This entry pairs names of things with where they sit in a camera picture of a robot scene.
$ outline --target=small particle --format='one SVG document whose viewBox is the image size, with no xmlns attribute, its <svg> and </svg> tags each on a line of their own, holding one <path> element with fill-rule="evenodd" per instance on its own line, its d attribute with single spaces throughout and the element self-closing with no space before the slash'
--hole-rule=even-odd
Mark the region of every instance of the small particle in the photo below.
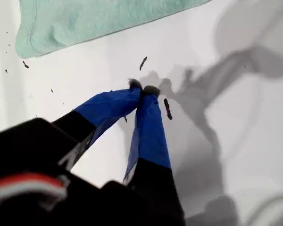
<svg viewBox="0 0 283 226">
<path fill-rule="evenodd" d="M 142 70 L 143 65 L 145 64 L 146 60 L 148 59 L 148 57 L 146 56 L 143 60 L 142 63 L 140 65 L 140 70 Z"/>
<path fill-rule="evenodd" d="M 171 115 L 170 105 L 169 105 L 168 100 L 167 100 L 166 98 L 164 99 L 164 103 L 165 103 L 166 113 L 167 113 L 167 115 L 168 115 L 168 118 L 169 118 L 169 120 L 172 120 L 173 117 L 172 117 L 172 115 Z"/>
<path fill-rule="evenodd" d="M 22 63 L 24 64 L 24 66 L 25 66 L 26 68 L 29 68 L 29 66 L 28 66 L 24 61 L 22 61 Z"/>
</svg>

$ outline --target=red stripe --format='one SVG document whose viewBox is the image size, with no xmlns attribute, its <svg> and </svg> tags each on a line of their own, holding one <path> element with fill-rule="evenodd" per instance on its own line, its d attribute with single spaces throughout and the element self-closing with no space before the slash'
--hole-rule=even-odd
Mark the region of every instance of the red stripe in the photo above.
<svg viewBox="0 0 283 226">
<path fill-rule="evenodd" d="M 47 175 L 44 175 L 44 174 L 39 174 L 39 173 L 15 174 L 15 175 L 8 176 L 5 178 L 0 178 L 0 187 L 10 185 L 13 183 L 26 182 L 26 181 L 31 181 L 31 180 L 46 182 L 56 187 L 64 187 L 61 181 L 55 178 L 49 177 Z"/>
</svg>

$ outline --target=black object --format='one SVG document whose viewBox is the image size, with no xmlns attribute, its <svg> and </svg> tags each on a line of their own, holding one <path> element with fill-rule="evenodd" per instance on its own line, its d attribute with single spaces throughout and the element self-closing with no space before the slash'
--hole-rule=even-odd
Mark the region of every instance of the black object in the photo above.
<svg viewBox="0 0 283 226">
<path fill-rule="evenodd" d="M 52 210 L 40 205 L 48 197 L 36 194 L 0 202 L 0 224 L 184 225 L 169 168 L 138 159 L 128 186 L 111 181 L 100 189 L 68 171 L 87 150 L 94 131 L 94 125 L 72 111 L 53 123 L 34 119 L 1 132 L 0 178 L 38 172 L 67 178 L 69 184 L 67 198 Z M 61 163 L 65 156 L 70 158 Z"/>
<path fill-rule="evenodd" d="M 142 63 L 140 65 L 140 71 L 142 70 L 143 65 L 145 64 L 146 60 L 148 59 L 148 57 L 146 56 L 143 60 Z"/>
<path fill-rule="evenodd" d="M 166 98 L 164 99 L 164 103 L 165 103 L 165 107 L 166 107 L 167 116 L 168 116 L 169 120 L 172 120 L 173 117 L 171 115 L 170 105 L 169 105 L 168 100 Z"/>
<path fill-rule="evenodd" d="M 24 67 L 29 68 L 29 66 L 24 61 L 22 61 L 22 63 L 24 64 Z"/>
</svg>

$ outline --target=white table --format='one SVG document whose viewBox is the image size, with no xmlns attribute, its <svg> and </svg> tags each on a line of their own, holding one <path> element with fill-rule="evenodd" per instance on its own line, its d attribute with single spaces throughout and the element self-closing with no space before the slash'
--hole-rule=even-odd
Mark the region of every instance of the white table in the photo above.
<svg viewBox="0 0 283 226">
<path fill-rule="evenodd" d="M 164 82 L 159 104 L 186 217 L 200 214 L 189 221 L 245 225 L 269 199 L 283 200 L 283 0 L 212 0 L 27 59 L 29 69 L 15 53 L 18 7 L 0 0 L 0 130 L 36 115 L 52 121 L 100 92 L 126 88 L 128 78 L 157 86 L 169 78 L 174 93 Z M 122 181 L 134 114 L 127 118 L 86 152 L 75 174 L 98 186 Z M 267 209 L 255 225 L 279 219 L 283 202 Z"/>
</svg>

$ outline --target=mint green cloth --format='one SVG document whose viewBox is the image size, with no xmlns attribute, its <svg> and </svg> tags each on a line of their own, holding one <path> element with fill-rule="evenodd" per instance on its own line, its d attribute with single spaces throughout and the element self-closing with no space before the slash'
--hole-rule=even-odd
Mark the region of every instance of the mint green cloth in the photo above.
<svg viewBox="0 0 283 226">
<path fill-rule="evenodd" d="M 16 51 L 36 57 L 210 0 L 19 0 Z"/>
</svg>

